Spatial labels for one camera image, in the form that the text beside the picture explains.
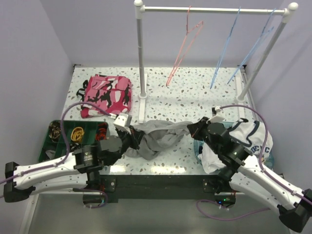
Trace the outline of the grey tank top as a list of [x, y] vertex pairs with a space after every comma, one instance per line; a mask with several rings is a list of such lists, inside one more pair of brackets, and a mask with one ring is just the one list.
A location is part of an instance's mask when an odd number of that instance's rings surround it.
[[165, 120], [149, 120], [143, 124], [135, 125], [136, 130], [144, 132], [139, 149], [129, 148], [124, 154], [132, 158], [152, 160], [175, 144], [184, 136], [190, 134], [188, 125], [190, 121], [171, 122]]

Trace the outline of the pink wire hanger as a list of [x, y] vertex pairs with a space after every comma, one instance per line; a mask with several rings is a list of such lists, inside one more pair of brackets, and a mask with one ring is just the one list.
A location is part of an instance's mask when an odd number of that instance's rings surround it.
[[[190, 13], [191, 13], [191, 9], [192, 6], [190, 5], [187, 11], [187, 16], [186, 16], [186, 33], [185, 33], [185, 37], [183, 39], [183, 42], [180, 46], [179, 49], [179, 53], [175, 59], [174, 65], [168, 75], [167, 81], [165, 86], [168, 87], [175, 75], [175, 73], [177, 72], [177, 70], [179, 69], [182, 61], [184, 60], [185, 56], [187, 55], [187, 53], [189, 52], [190, 48], [192, 47], [193, 43], [195, 42], [197, 36], [200, 34], [202, 28], [203, 28], [203, 24], [204, 22], [201, 20], [199, 21], [196, 25], [190, 27], [189, 26], [189, 17], [190, 17]], [[187, 44], [188, 41], [188, 37], [190, 34], [194, 33], [194, 37], [189, 41], [189, 43]]]

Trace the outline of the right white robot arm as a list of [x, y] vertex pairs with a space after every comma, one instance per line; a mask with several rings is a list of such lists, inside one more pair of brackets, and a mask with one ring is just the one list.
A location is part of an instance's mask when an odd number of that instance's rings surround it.
[[263, 123], [242, 119], [226, 127], [214, 117], [203, 117], [187, 129], [224, 164], [217, 179], [220, 190], [242, 192], [276, 212], [287, 228], [303, 231], [312, 216], [312, 191], [289, 183], [259, 161], [261, 151], [269, 154], [266, 147], [253, 149], [257, 140], [265, 143], [269, 138]]

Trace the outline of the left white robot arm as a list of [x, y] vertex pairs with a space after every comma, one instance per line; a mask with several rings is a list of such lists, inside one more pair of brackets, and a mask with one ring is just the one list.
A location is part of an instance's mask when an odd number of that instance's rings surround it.
[[13, 203], [48, 190], [96, 191], [101, 186], [99, 171], [114, 165], [129, 148], [139, 149], [143, 136], [143, 131], [131, 127], [53, 160], [26, 166], [6, 163], [2, 198]]

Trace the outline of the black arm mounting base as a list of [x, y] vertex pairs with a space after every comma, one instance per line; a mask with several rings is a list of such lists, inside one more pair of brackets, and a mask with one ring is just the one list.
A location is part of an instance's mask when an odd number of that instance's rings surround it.
[[109, 203], [120, 199], [216, 199], [234, 204], [240, 194], [216, 175], [101, 175], [85, 189], [74, 189], [94, 190], [106, 193]]

